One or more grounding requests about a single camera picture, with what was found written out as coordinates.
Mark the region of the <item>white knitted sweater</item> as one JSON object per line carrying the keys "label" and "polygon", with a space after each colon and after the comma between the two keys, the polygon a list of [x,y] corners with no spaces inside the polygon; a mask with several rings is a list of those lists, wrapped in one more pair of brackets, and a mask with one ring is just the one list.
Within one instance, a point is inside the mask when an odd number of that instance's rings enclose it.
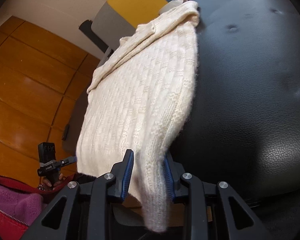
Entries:
{"label": "white knitted sweater", "polygon": [[185,2],[123,37],[95,69],[76,155],[79,173],[99,177],[134,152],[129,193],[145,226],[168,225],[163,162],[189,116],[196,83],[198,3]]}

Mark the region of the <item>purple knitted garment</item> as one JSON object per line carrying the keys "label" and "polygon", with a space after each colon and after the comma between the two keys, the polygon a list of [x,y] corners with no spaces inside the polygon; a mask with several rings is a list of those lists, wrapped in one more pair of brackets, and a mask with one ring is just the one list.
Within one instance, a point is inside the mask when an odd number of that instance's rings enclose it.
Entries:
{"label": "purple knitted garment", "polygon": [[31,225],[46,206],[37,193],[18,193],[0,185],[0,210],[20,222]]}

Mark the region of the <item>red storage bag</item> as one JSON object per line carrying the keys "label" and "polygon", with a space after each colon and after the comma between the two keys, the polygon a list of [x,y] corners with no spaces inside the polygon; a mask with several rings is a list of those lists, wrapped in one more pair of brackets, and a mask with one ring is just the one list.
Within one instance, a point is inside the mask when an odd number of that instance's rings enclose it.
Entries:
{"label": "red storage bag", "polygon": [[73,178],[73,175],[68,176],[56,189],[44,191],[0,176],[0,239],[21,239],[44,208]]}

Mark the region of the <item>wooden wardrobe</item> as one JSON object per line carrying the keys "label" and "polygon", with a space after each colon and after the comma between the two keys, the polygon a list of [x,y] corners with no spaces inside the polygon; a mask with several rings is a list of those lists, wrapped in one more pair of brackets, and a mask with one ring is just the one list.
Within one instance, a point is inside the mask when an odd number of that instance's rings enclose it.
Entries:
{"label": "wooden wardrobe", "polygon": [[56,156],[76,100],[99,59],[17,17],[0,26],[0,175],[39,185],[37,146],[53,142]]}

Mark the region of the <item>black padded bench seat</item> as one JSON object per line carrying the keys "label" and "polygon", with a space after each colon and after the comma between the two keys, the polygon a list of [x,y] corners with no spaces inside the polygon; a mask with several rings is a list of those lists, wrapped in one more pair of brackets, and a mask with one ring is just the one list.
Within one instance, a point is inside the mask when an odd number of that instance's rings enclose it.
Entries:
{"label": "black padded bench seat", "polygon": [[272,239],[300,239],[300,14],[290,0],[197,2],[196,87],[172,158],[228,183]]}

